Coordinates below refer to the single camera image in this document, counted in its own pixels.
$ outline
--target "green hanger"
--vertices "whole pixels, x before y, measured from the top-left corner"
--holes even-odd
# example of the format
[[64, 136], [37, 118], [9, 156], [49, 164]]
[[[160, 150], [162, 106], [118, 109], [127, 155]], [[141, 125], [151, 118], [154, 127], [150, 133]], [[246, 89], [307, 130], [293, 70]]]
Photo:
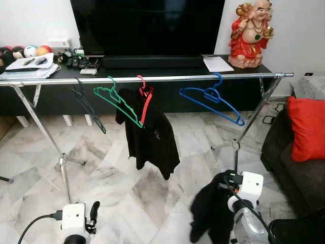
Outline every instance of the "green hanger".
[[[136, 113], [134, 113], [133, 109], [116, 92], [116, 90], [115, 90], [115, 80], [112, 78], [112, 76], [108, 76], [108, 78], [110, 78], [113, 81], [112, 88], [109, 89], [109, 88], [106, 88], [106, 87], [96, 87], [96, 88], [93, 89], [93, 93], [95, 93], [95, 95], [99, 96], [100, 98], [104, 99], [105, 101], [109, 102], [114, 107], [118, 108], [127, 117], [129, 117], [134, 123], [136, 123], [137, 126], [139, 126], [140, 128], [143, 128], [143, 124], [138, 120], [138, 117], [137, 117]], [[134, 117], [132, 118], [130, 115], [128, 115], [127, 112], [125, 112], [123, 109], [121, 109], [117, 104], [115, 104], [114, 102], [110, 101], [109, 99], [107, 99], [103, 95], [101, 95], [100, 90], [105, 91], [105, 92], [109, 92], [110, 98], [113, 99], [114, 101], [116, 101], [117, 104], [121, 104], [123, 102], [123, 104], [127, 107], [127, 109], [130, 110], [130, 112], [134, 115]]]

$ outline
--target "marble floor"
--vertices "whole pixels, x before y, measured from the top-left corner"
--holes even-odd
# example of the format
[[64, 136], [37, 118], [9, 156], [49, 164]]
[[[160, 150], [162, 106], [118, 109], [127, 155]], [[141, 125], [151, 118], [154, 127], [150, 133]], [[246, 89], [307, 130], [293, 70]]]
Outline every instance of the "marble floor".
[[[242, 114], [247, 118], [251, 112]], [[265, 114], [275, 114], [271, 105], [263, 109], [242, 142], [239, 171], [264, 176], [258, 210], [269, 223], [295, 215], [259, 159], [270, 127], [262, 123]], [[114, 116], [101, 116], [106, 135], [97, 126], [89, 127], [83, 116], [72, 116], [72, 127], [61, 116], [43, 118], [63, 152], [87, 161], [85, 166], [69, 162], [67, 172], [73, 201], [86, 203], [87, 214], [95, 201], [101, 202], [92, 244], [190, 243], [189, 206], [194, 196], [215, 174], [232, 168], [232, 148], [211, 150], [210, 146], [229, 142], [243, 128], [210, 112], [169, 113], [167, 117], [181, 161], [168, 181], [148, 162], [136, 169], [135, 159], [128, 158], [124, 125], [118, 125]], [[0, 141], [0, 175], [14, 179], [13, 184], [0, 181], [1, 243], [17, 243], [32, 219], [67, 204], [58, 155], [35, 123], [30, 123], [29, 128], [15, 124]], [[40, 220], [29, 229], [24, 243], [61, 243], [60, 225], [52, 219]], [[211, 241], [205, 234], [198, 243]]]

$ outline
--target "red pillow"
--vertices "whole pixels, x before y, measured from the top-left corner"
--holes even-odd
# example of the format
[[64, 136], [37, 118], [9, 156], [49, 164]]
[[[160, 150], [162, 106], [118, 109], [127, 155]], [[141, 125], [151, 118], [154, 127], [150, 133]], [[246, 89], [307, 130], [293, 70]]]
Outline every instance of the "red pillow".
[[288, 102], [295, 134], [292, 159], [325, 159], [325, 100], [289, 97]]

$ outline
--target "tv screen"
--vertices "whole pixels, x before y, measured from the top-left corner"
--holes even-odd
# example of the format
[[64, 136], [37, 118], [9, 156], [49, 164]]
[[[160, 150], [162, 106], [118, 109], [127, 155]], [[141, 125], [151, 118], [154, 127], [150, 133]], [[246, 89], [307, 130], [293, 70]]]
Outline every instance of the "tv screen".
[[224, 0], [71, 0], [86, 55], [212, 54]]

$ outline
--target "soundbar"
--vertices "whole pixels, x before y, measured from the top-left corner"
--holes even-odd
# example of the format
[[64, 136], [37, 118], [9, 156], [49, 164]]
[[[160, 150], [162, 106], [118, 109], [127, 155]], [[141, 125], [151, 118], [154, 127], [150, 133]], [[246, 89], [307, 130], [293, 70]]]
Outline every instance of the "soundbar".
[[198, 68], [204, 66], [203, 58], [197, 56], [104, 56], [106, 69], [132, 68]]

